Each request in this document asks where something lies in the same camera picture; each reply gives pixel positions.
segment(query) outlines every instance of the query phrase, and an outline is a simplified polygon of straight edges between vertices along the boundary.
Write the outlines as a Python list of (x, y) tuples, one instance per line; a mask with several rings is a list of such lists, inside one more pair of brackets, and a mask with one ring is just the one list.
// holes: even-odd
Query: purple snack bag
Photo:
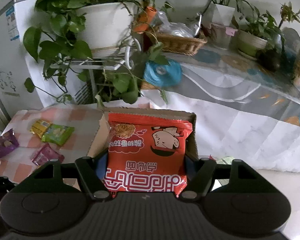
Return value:
[(0, 136), (0, 158), (5, 157), (18, 147), (19, 143), (12, 129)]

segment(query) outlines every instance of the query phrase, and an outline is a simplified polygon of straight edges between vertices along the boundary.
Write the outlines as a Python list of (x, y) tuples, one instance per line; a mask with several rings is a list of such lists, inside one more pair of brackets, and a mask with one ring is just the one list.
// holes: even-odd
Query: green snack bag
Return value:
[(73, 131), (74, 127), (52, 124), (42, 135), (41, 141), (51, 142), (62, 146), (68, 140)]

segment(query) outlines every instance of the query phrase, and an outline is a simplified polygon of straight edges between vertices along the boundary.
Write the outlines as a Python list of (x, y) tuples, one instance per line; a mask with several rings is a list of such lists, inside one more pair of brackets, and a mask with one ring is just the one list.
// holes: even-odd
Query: pink checkered cloth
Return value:
[[(105, 106), (150, 108), (149, 100), (145, 98), (139, 98), (133, 105), (118, 100), (105, 103)], [(20, 183), (36, 169), (37, 166), (31, 162), (30, 156), (43, 143), (37, 135), (30, 133), (29, 129), (38, 119), (74, 127), (74, 132), (62, 147), (50, 143), (51, 148), (65, 156), (63, 163), (73, 163), (76, 159), (86, 156), (103, 114), (97, 107), (97, 104), (59, 104), (40, 111), (18, 111), (3, 133), (13, 128), (20, 147), (0, 159), (0, 176), (7, 176), (10, 181)]]

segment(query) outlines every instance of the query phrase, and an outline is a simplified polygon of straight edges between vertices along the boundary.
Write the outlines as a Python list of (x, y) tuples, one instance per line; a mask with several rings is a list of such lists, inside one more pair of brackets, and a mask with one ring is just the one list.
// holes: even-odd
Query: refrigerator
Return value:
[[(19, 110), (40, 110), (56, 103), (55, 98), (35, 89), (29, 93), (24, 82), (30, 77), (34, 85), (48, 93), (60, 96), (62, 91), (52, 80), (42, 76), (43, 60), (39, 63), (26, 52), (23, 35), (30, 26), (50, 30), (49, 16), (34, 11), (36, 0), (0, 0), (0, 105), (12, 118)], [(71, 103), (84, 104), (91, 96), (90, 86), (79, 80), (72, 71), (67, 75)]]

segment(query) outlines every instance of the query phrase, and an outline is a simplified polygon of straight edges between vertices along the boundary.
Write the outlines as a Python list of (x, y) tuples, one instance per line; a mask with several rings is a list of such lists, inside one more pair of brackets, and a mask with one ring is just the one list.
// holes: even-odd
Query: white flower pot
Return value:
[(248, 55), (248, 58), (256, 60), (258, 50), (264, 49), (267, 43), (268, 41), (262, 38), (240, 31), (238, 49), (242, 55)]
[(235, 8), (220, 4), (211, 4), (213, 23), (229, 26), (235, 11)]
[[(126, 3), (132, 14), (133, 3)], [(85, 13), (85, 30), (78, 33), (78, 39), (88, 43), (93, 57), (107, 57), (113, 54), (121, 41), (130, 35), (130, 23), (133, 20), (122, 3), (104, 3), (90, 5), (77, 10)]]

